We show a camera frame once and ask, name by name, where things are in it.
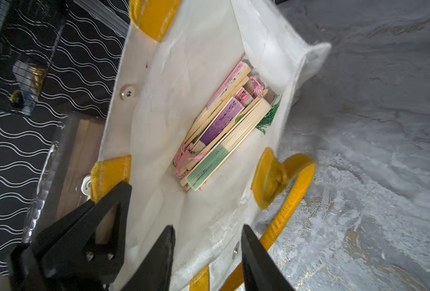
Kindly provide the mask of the pink paper folding fan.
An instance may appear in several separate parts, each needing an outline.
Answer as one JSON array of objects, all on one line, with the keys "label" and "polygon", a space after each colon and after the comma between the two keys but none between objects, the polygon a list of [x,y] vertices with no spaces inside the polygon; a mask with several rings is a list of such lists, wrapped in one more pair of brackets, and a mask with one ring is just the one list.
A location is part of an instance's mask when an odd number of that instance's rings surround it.
[{"label": "pink paper folding fan", "polygon": [[255,99],[264,97],[268,89],[256,78],[249,76],[247,82],[238,90],[234,98],[244,107],[247,107]]}]

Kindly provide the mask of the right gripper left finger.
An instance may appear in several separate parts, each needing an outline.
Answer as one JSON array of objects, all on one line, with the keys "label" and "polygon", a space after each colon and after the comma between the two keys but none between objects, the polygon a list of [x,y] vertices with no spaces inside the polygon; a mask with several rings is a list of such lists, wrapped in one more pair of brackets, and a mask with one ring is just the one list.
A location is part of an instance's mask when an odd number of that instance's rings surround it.
[{"label": "right gripper left finger", "polygon": [[175,230],[167,225],[122,291],[168,291],[174,247]]}]

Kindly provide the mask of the purple paper folding fan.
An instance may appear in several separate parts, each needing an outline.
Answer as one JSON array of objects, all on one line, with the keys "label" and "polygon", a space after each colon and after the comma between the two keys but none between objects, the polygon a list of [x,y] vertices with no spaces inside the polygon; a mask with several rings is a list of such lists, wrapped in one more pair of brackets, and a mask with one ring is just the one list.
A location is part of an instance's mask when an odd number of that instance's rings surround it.
[{"label": "purple paper folding fan", "polygon": [[201,138],[191,150],[192,154],[198,154],[205,149],[222,131],[232,122],[232,120],[244,109],[244,106],[236,99],[232,98],[221,110],[215,120],[208,126]]}]

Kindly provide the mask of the pink tassel folding fan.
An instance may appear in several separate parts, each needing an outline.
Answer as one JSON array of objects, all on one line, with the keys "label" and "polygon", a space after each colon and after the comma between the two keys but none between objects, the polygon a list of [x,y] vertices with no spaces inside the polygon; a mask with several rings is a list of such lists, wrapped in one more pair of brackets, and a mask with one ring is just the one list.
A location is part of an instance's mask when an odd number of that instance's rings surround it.
[{"label": "pink tassel folding fan", "polygon": [[241,86],[247,83],[250,72],[251,67],[247,63],[240,61],[196,117],[173,158],[173,166],[178,178],[182,178],[185,175],[187,160],[191,156],[192,148],[201,134],[205,132],[206,128],[233,98],[235,90],[240,89]]}]

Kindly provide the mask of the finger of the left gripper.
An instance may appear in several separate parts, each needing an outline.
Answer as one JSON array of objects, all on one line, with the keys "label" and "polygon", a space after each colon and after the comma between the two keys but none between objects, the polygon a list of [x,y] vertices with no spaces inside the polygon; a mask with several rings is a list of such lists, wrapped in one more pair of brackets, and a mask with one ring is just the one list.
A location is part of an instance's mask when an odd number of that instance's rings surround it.
[{"label": "finger of the left gripper", "polygon": [[[111,284],[124,263],[125,232],[132,187],[122,181],[99,202],[91,200],[41,231],[32,253],[41,274],[52,280],[81,279]],[[117,209],[111,239],[96,243],[104,217]]]}]

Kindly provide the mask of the green paper folding fan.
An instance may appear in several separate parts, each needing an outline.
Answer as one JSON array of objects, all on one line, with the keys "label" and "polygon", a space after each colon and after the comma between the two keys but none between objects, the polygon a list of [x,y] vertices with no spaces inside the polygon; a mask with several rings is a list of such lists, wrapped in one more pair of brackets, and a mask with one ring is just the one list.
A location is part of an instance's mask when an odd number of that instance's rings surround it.
[{"label": "green paper folding fan", "polygon": [[187,192],[198,190],[207,179],[222,165],[243,140],[256,128],[268,114],[272,106],[264,99],[257,100],[253,107],[235,123],[234,127],[199,161],[189,174],[180,181]]}]

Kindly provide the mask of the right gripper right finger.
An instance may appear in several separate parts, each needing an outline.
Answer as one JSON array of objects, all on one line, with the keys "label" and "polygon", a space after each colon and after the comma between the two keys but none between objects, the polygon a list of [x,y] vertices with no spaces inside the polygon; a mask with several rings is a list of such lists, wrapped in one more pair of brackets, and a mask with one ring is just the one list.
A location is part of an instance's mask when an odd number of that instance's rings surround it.
[{"label": "right gripper right finger", "polygon": [[247,224],[241,235],[242,269],[247,291],[294,291]]}]

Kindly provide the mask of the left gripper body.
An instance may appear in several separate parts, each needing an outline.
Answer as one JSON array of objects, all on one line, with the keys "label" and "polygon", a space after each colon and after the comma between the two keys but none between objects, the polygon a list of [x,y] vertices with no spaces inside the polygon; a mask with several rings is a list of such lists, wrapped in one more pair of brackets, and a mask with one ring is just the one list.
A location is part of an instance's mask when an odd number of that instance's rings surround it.
[{"label": "left gripper body", "polygon": [[0,291],[107,291],[98,281],[80,278],[50,279],[27,244],[18,244],[8,256],[8,276],[0,275]]}]

